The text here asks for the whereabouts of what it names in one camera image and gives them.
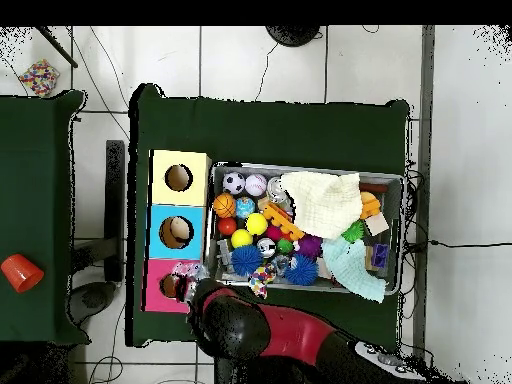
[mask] orange cup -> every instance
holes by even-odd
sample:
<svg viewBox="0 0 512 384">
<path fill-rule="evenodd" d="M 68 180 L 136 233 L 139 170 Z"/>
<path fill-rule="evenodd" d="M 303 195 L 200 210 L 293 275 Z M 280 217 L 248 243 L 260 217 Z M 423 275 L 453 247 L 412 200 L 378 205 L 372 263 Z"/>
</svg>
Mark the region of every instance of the orange cup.
<svg viewBox="0 0 512 384">
<path fill-rule="evenodd" d="M 43 271 L 18 253 L 9 256 L 2 262 L 0 268 L 18 293 L 30 290 L 44 276 Z"/>
</svg>

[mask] yellow box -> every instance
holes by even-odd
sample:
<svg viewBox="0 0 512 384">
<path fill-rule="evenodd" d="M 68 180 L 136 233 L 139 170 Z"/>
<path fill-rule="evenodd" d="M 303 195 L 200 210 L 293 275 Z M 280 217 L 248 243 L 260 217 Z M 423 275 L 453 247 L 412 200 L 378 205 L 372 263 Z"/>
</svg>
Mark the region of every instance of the yellow box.
<svg viewBox="0 0 512 384">
<path fill-rule="evenodd" d="M 153 150 L 152 154 L 151 203 L 206 206 L 211 165 L 206 153 Z"/>
</svg>

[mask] white towel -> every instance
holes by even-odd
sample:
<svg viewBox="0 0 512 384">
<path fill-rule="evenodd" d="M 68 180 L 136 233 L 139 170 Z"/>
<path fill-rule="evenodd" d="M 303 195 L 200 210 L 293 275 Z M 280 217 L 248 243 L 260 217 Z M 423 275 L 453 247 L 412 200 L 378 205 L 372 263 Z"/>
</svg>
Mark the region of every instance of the white towel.
<svg viewBox="0 0 512 384">
<path fill-rule="evenodd" d="M 363 210 L 357 173 L 290 172 L 281 176 L 281 186 L 294 202 L 293 223 L 314 236 L 338 238 Z"/>
</svg>

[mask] dark green tablecloth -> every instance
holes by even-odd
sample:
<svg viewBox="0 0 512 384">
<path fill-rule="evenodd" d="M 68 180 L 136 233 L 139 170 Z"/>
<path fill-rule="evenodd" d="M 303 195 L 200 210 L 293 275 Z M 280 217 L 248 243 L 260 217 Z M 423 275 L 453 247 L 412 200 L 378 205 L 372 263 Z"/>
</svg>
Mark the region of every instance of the dark green tablecloth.
<svg viewBox="0 0 512 384">
<path fill-rule="evenodd" d="M 17 294 L 0 273 L 0 340 L 86 342 L 69 321 L 70 120 L 83 100 L 0 97 L 0 261 L 21 253 L 44 278 Z"/>
<path fill-rule="evenodd" d="M 135 242 L 129 243 L 128 255 L 135 254 L 135 263 L 127 284 L 135 278 L 127 302 L 133 305 L 134 343 L 193 339 L 184 315 L 140 311 L 149 149 L 205 152 L 213 162 L 403 175 L 408 112 L 405 101 L 370 106 L 165 99 L 154 85 L 141 85 L 130 102 L 128 234 L 131 237 L 135 232 Z M 135 173 L 136 183 L 132 180 Z M 361 339 L 395 347 L 398 295 L 386 296 L 378 304 L 353 294 L 270 288 L 268 299 L 322 315 Z"/>
</svg>

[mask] yellow ball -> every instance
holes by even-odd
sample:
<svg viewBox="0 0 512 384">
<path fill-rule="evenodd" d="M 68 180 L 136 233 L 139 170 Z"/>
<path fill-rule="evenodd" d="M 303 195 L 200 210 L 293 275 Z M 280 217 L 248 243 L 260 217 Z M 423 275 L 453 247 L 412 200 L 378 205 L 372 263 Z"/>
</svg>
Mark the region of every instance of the yellow ball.
<svg viewBox="0 0 512 384">
<path fill-rule="evenodd" d="M 251 213 L 247 217 L 247 222 L 245 223 L 245 226 L 247 227 L 247 231 L 249 231 L 249 234 L 255 234 L 257 236 L 260 236 L 267 229 L 268 223 L 263 214 Z"/>
<path fill-rule="evenodd" d="M 252 236 L 249 234 L 247 230 L 236 230 L 231 235 L 231 245 L 235 248 L 240 246 L 245 246 L 247 244 L 252 244 Z"/>
</svg>

